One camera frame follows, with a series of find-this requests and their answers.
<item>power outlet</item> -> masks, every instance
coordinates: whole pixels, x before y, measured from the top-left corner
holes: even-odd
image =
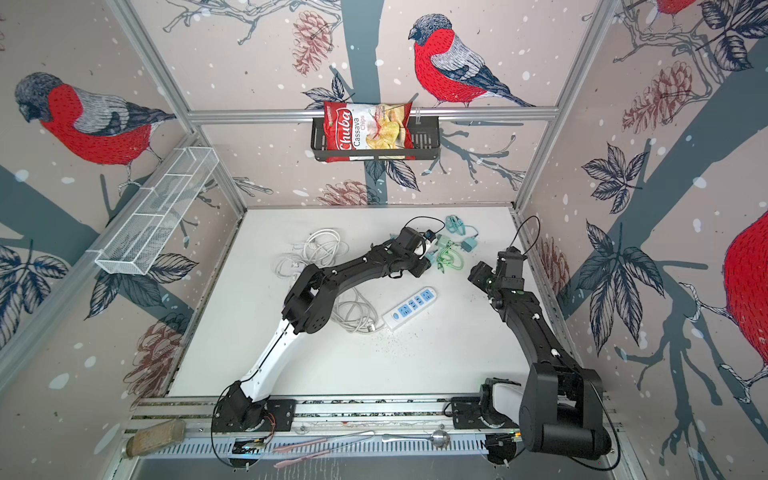
[[[426,310],[437,300],[437,292],[428,286],[421,289],[417,294],[410,296],[402,301],[398,306],[385,313],[382,319],[390,330],[394,331],[403,323],[407,322],[416,315]]]

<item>bird illustration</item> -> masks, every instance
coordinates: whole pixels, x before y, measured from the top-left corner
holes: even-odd
[[[408,39],[415,41],[416,78],[437,98],[436,107],[446,101],[468,107],[469,102],[484,97],[533,107],[515,97],[485,66],[485,60],[462,43],[445,15],[433,13],[416,20]]]
[[[763,368],[751,379],[742,379],[728,365],[721,369],[730,372],[744,387],[742,403],[750,403],[750,388],[760,379],[768,377],[768,212],[746,228],[733,240],[723,263],[726,307],[717,308],[699,301],[696,289],[689,283],[681,285],[690,289],[696,301],[697,321],[705,308],[730,319],[739,327],[741,334],[763,359]]]
[[[672,28],[670,28],[670,31],[667,32],[667,35],[673,31],[681,30],[682,26],[676,23],[674,16],[682,12],[684,8],[692,5],[694,1],[695,0],[650,0],[650,3],[653,5],[653,7],[651,8],[648,18],[650,18],[651,15],[653,15],[654,18],[650,21],[650,24],[646,30],[653,31],[654,22],[657,18],[659,18],[660,13],[672,15]]]
[[[124,165],[128,179],[118,192],[127,185],[139,185],[131,180],[131,162],[145,150],[157,157],[150,137],[162,122],[176,118],[115,95],[92,94],[44,72],[30,74],[16,85],[16,103],[27,122],[38,119],[83,160]]]

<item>metal utensil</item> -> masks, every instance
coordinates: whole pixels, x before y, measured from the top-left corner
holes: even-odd
[[[373,432],[373,430],[369,430],[368,432],[349,433],[348,435],[341,435],[337,437],[323,437],[317,440],[309,440],[308,442],[293,443],[292,445],[283,445],[283,446],[277,447],[276,449],[272,449],[272,451],[275,453],[290,452],[293,449],[306,447],[308,445],[315,445],[317,443],[324,443],[330,440],[336,441],[340,439],[346,439],[347,437],[356,437],[356,436],[362,436],[362,435],[375,435],[375,433]]]
[[[338,447],[334,447],[332,449],[326,449],[326,450],[322,450],[320,452],[310,453],[308,455],[304,455],[303,457],[292,458],[290,460],[283,460],[281,462],[276,463],[275,464],[275,468],[283,468],[283,467],[287,467],[288,465],[295,465],[296,463],[305,462],[306,460],[309,460],[311,458],[320,457],[322,455],[329,454],[329,453],[333,452],[334,450],[343,449],[346,446],[353,445],[353,444],[358,443],[358,442],[364,442],[364,441],[366,441],[368,439],[370,439],[370,437],[368,437],[366,439],[356,440],[356,441],[350,442],[350,443],[345,443],[344,445],[339,445]]]
[[[428,437],[414,437],[410,435],[390,435],[390,434],[382,435],[382,442],[384,443],[397,442],[399,440],[425,440],[427,442],[431,442],[432,446],[435,447],[436,449],[441,449],[445,447],[449,442],[451,442],[451,436],[448,435],[448,433],[445,430],[435,430]]]

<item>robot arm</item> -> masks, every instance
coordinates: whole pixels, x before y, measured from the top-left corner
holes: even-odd
[[[488,379],[481,406],[506,414],[520,425],[525,448],[571,457],[597,459],[611,450],[603,427],[602,381],[594,370],[582,369],[566,353],[544,320],[536,296],[523,290],[527,257],[510,246],[498,253],[496,271],[480,262],[469,281],[488,294],[491,306],[520,342],[531,365],[522,396],[509,381]],[[575,401],[558,403],[558,395]]]
[[[292,351],[308,334],[323,328],[331,317],[336,298],[367,280],[408,270],[419,277],[430,266],[424,257],[431,230],[422,234],[403,227],[397,238],[380,245],[362,257],[327,268],[304,268],[283,303],[283,319],[256,364],[240,380],[230,385],[214,408],[214,432],[245,432],[258,428],[266,415],[267,399],[288,363]]]

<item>black metal basket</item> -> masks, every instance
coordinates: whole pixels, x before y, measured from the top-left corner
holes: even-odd
[[[438,117],[420,117],[418,123],[414,117],[408,120],[413,148],[381,150],[326,150],[328,142],[324,121],[324,118],[314,118],[312,122],[312,151],[317,161],[324,162],[331,157],[349,157],[350,160],[362,160],[360,157],[373,157],[373,160],[435,160],[440,155]]]

